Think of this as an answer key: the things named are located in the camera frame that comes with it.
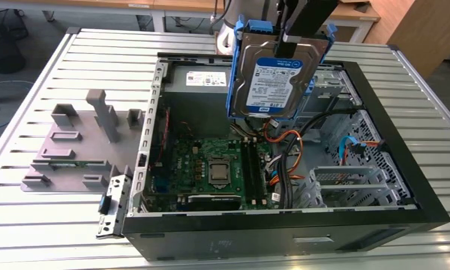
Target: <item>motherboard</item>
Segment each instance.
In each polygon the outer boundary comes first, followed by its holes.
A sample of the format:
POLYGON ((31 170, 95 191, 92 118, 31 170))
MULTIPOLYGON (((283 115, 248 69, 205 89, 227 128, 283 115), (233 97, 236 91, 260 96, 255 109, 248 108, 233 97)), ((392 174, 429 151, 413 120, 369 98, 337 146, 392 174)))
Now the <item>motherboard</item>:
POLYGON ((177 139, 171 173, 155 176, 160 212, 268 208, 268 143, 256 139, 177 139))

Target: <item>wooden desk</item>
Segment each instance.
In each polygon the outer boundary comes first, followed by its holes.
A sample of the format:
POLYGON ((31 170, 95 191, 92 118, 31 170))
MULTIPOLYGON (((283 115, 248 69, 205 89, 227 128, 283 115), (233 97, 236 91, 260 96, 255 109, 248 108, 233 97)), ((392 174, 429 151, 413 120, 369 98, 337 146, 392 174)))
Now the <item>wooden desk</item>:
MULTIPOLYGON (((155 0, 153 10, 151 10, 155 30, 157 32, 165 31, 164 18, 167 16, 208 19, 215 10, 215 2, 215 0, 155 0)), ((223 1, 219 0, 217 13, 223 11, 223 1)), ((349 36, 351 39, 344 41, 361 43, 375 22, 380 19, 381 17, 372 7, 368 8, 367 13, 361 13, 355 10, 355 4, 340 3, 325 24, 353 27, 352 37, 349 36)))
MULTIPOLYGON (((149 15, 156 32, 165 32, 165 17, 209 19, 215 3, 216 0, 0 0, 0 8, 149 15)), ((367 13, 356 11, 353 7, 353 4, 340 3, 325 24, 353 27, 351 42, 361 43, 373 23, 381 17, 372 7, 367 13)), ((219 16, 223 12, 224 4, 223 0, 219 0, 219 16)))

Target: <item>metal bracket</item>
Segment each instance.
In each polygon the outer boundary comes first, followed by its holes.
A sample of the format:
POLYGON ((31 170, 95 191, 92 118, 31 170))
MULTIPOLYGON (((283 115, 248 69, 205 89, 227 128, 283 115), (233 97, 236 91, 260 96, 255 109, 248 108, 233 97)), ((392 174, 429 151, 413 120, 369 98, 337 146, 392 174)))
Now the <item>metal bracket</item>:
POLYGON ((123 222, 127 215, 128 195, 132 179, 127 175, 112 177, 107 194, 100 201, 100 223, 98 239, 120 239, 123 222))

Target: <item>ram slot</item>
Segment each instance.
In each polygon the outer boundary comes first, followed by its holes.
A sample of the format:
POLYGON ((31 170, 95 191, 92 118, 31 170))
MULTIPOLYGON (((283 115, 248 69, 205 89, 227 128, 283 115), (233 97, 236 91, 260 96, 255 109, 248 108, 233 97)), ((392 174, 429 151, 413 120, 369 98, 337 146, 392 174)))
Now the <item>ram slot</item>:
POLYGON ((245 183, 245 201, 247 203, 252 203, 252 200, 255 199, 256 195, 256 189, 253 187, 253 179, 251 174, 251 160, 249 160, 249 144, 248 141, 241 141, 240 143, 240 152, 241 152, 241 172, 244 177, 244 183, 245 183))
POLYGON ((253 179, 253 186, 256 188, 256 200, 257 204, 261 204, 263 199, 265 197, 264 197, 263 174, 260 173, 260 157, 256 142, 251 142, 248 150, 249 150, 248 158, 251 159, 251 175, 253 179))

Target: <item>small circuit board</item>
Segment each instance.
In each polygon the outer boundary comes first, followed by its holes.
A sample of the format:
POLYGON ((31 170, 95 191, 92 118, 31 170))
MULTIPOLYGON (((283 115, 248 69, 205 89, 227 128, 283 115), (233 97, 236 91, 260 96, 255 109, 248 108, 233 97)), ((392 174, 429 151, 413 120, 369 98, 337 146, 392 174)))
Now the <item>small circuit board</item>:
POLYGON ((156 196, 161 212, 187 210, 185 205, 189 201, 203 200, 207 195, 223 196, 221 198, 227 200, 240 200, 243 210, 268 208, 261 168, 271 148, 267 143, 253 143, 256 148, 253 169, 257 177, 253 180, 255 186, 251 187, 245 181, 248 179, 245 174, 251 173, 253 166, 249 165, 249 158, 243 159, 245 144, 244 141, 233 139, 175 141, 169 166, 172 172, 168 179, 155 179, 156 192, 163 194, 156 196), (255 195, 256 192, 260 198, 252 198, 251 194, 255 195))

